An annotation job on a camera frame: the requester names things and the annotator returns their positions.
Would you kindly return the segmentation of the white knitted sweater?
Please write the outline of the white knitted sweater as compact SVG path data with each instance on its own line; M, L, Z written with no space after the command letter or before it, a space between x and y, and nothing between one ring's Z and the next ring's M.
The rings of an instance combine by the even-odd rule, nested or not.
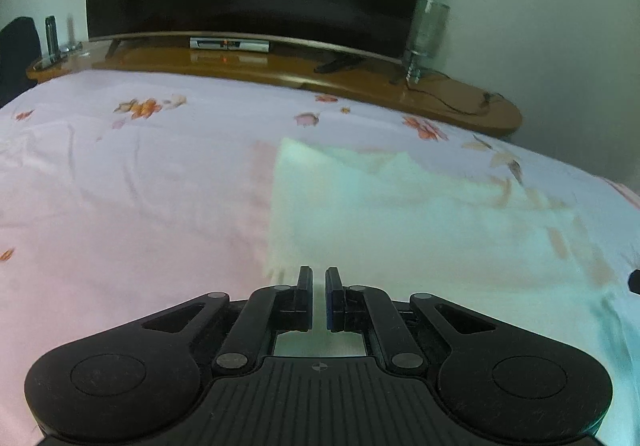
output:
M336 267L392 298L428 292L576 346L605 366L614 397L599 431L639 440L639 211L603 180L466 178L405 152L285 140L274 166L268 276Z

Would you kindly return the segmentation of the pink floral bed sheet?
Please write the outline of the pink floral bed sheet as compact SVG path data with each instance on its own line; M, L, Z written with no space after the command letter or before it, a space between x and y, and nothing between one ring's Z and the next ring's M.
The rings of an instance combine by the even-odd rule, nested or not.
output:
M466 178L603 180L427 118L344 98L173 74L85 71L1 111L1 440L40 433L23 395L51 348L209 291L266 284L285 140L405 152Z

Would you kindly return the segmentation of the brown wooden tv cabinet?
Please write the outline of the brown wooden tv cabinet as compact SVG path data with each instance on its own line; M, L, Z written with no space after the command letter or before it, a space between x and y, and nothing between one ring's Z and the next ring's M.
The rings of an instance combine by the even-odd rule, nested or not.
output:
M208 76L295 88L416 114L492 137L515 133L523 123L518 107L439 72L408 84L396 62L373 56L356 62L337 50L277 42L268 53L192 50L186 36L104 39L85 43L59 58L41 57L26 74L38 83L89 69Z

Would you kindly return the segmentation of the silver set-top box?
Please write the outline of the silver set-top box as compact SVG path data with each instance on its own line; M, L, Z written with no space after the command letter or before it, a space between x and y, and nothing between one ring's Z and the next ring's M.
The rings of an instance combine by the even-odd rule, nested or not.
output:
M252 39L209 38L208 36L191 36L189 45L192 50L228 50L229 52L268 53L270 42Z

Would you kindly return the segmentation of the dark cylindrical bottle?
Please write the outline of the dark cylindrical bottle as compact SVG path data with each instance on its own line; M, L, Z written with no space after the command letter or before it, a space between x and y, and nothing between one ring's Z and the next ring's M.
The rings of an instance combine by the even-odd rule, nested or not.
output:
M46 18L46 38L48 54L51 57L60 56L60 46L58 45L58 28L56 28L55 16Z

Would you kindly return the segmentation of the black chair back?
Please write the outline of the black chair back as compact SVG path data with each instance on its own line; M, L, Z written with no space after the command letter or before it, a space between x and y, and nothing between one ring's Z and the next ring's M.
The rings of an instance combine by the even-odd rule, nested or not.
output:
M40 39L34 20L17 17L1 30L0 105L6 106L37 81L29 79L27 69L41 57Z

